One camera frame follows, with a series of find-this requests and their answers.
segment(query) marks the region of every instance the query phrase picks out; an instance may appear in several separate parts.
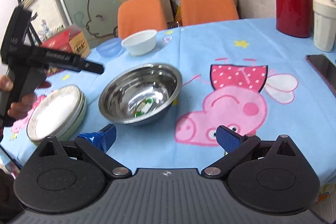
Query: yellow star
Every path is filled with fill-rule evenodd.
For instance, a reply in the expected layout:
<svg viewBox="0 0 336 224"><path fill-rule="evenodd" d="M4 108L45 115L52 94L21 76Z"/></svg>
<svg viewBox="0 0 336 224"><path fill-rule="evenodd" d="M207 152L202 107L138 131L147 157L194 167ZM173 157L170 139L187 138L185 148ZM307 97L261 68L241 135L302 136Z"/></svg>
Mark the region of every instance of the yellow star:
<svg viewBox="0 0 336 224"><path fill-rule="evenodd" d="M13 136L10 138L10 140L15 140L17 138L17 133L14 133Z"/></svg>
<svg viewBox="0 0 336 224"><path fill-rule="evenodd" d="M66 76L64 76L64 77L62 78L62 81L67 80L69 77L70 77L70 75L66 75Z"/></svg>
<svg viewBox="0 0 336 224"><path fill-rule="evenodd" d="M173 101L173 106L177 106L179 104L179 99L175 98L175 100Z"/></svg>
<svg viewBox="0 0 336 224"><path fill-rule="evenodd" d="M249 45L249 43L246 42L246 40L243 41L235 41L235 47L243 47L246 48Z"/></svg>

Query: hand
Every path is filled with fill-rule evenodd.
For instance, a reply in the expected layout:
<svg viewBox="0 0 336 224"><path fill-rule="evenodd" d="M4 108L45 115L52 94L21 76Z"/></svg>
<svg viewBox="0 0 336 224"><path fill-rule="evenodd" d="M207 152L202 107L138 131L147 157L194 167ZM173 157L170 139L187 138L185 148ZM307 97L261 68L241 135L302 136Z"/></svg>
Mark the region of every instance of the hand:
<svg viewBox="0 0 336 224"><path fill-rule="evenodd" d="M38 88L47 89L51 86L49 82L42 83ZM5 75L0 76L0 89L5 91L11 91L13 89L13 82ZM27 113L33 107L36 101L36 95L34 93L24 96L20 103L12 103L8 110L8 116L17 120L27 117Z"/></svg>

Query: orange chair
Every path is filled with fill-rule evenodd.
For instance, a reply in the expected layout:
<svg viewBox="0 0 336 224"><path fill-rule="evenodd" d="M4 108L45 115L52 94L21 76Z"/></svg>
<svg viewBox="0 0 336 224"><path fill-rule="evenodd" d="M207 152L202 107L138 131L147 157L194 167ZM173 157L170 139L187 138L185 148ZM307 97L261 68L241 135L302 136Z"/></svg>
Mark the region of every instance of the orange chair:
<svg viewBox="0 0 336 224"><path fill-rule="evenodd" d="M234 0L180 0L183 26L239 19Z"/></svg>
<svg viewBox="0 0 336 224"><path fill-rule="evenodd" d="M122 39L136 32L167 29L160 0L128 0L118 10L118 36Z"/></svg>

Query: ribbed surface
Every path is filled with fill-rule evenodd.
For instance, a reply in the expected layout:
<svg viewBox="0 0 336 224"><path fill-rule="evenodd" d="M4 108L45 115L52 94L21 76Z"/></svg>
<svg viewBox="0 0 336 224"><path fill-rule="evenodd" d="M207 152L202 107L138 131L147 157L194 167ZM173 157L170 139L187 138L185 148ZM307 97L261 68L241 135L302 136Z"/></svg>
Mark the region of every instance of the ribbed surface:
<svg viewBox="0 0 336 224"><path fill-rule="evenodd" d="M320 224L310 211L294 216L268 216L237 203L218 180L195 169L140 169L116 180L88 208L66 215L25 212L19 224Z"/></svg>

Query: metal screw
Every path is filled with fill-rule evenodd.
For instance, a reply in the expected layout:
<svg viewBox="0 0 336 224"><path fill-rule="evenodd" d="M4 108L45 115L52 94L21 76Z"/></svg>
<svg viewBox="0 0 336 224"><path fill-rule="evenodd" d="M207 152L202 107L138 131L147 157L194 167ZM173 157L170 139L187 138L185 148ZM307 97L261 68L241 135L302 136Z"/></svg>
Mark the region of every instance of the metal screw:
<svg viewBox="0 0 336 224"><path fill-rule="evenodd" d="M206 173L208 176L216 176L221 173L221 170L217 167L208 167L204 170L204 173Z"/></svg>
<svg viewBox="0 0 336 224"><path fill-rule="evenodd" d="M116 176L124 176L128 174L128 169L125 167L117 167L112 170L112 173Z"/></svg>

